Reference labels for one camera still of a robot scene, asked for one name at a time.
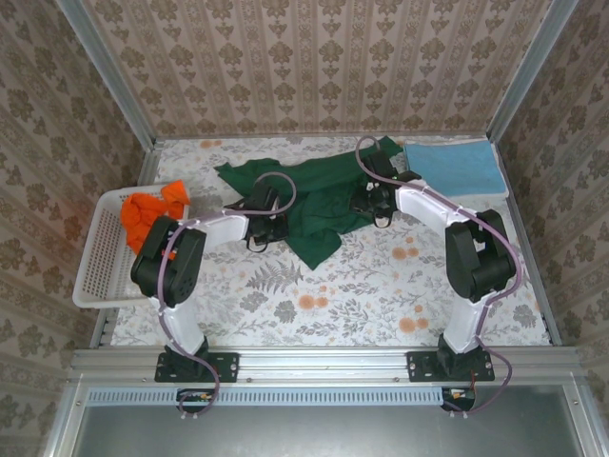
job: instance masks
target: green cloth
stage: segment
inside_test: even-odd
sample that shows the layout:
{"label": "green cloth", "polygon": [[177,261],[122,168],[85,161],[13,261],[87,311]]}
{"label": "green cloth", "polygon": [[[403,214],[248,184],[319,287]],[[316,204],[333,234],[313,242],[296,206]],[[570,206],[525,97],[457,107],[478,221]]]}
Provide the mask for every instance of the green cloth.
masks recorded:
{"label": "green cloth", "polygon": [[[391,157],[403,151],[386,136],[381,147]],[[361,150],[362,157],[375,150]],[[294,180],[297,197],[286,212],[288,245],[311,269],[332,255],[341,246],[339,234],[372,224],[370,217],[352,212],[351,196],[365,186],[365,174],[355,160],[354,151],[323,159],[310,159],[293,167],[284,167],[277,160],[250,160],[240,167],[229,163],[216,167],[218,174],[244,197],[250,195],[258,176],[280,171]],[[278,176],[265,179],[280,193],[281,204],[291,196],[291,186]]]}

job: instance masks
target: orange object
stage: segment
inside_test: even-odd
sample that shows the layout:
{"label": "orange object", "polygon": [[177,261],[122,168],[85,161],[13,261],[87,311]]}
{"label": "orange object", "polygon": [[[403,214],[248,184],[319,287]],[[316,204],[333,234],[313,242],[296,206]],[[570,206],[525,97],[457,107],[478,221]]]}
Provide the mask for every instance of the orange object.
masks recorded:
{"label": "orange object", "polygon": [[161,195],[163,200],[147,193],[134,193],[121,207],[121,223],[127,231],[127,245],[136,254],[140,252],[152,224],[159,216],[167,214],[173,219],[181,219],[184,206],[190,205],[182,181],[163,187]]}

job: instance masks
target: wall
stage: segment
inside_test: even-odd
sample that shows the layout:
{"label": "wall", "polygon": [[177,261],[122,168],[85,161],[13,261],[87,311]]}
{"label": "wall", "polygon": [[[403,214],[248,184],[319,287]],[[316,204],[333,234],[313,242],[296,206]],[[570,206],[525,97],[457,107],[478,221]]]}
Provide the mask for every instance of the wall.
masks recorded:
{"label": "wall", "polygon": [[580,1],[500,150],[561,336],[609,417],[609,2]]}
{"label": "wall", "polygon": [[159,136],[484,132],[549,0],[85,0]]}
{"label": "wall", "polygon": [[0,2],[0,455],[36,455],[95,313],[71,292],[98,197],[142,153],[54,2]]}

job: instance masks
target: white plastic basket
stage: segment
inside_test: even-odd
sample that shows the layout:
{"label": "white plastic basket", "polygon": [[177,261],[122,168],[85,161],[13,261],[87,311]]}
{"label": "white plastic basket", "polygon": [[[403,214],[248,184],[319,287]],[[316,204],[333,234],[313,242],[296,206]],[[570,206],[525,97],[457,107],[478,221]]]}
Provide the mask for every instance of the white plastic basket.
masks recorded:
{"label": "white plastic basket", "polygon": [[[147,298],[130,278],[135,254],[127,246],[121,207],[136,192],[162,198],[163,186],[111,190],[99,199],[72,293],[77,307],[119,308],[147,304]],[[187,217],[188,206],[184,208],[184,218]]]}

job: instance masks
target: blue towel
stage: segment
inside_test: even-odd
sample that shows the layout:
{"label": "blue towel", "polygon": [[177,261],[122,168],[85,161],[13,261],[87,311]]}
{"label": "blue towel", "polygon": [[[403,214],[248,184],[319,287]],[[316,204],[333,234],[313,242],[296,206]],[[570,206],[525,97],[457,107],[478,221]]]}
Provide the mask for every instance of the blue towel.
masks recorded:
{"label": "blue towel", "polygon": [[507,196],[495,152],[486,140],[458,145],[405,145],[404,153],[410,169],[447,197]]}

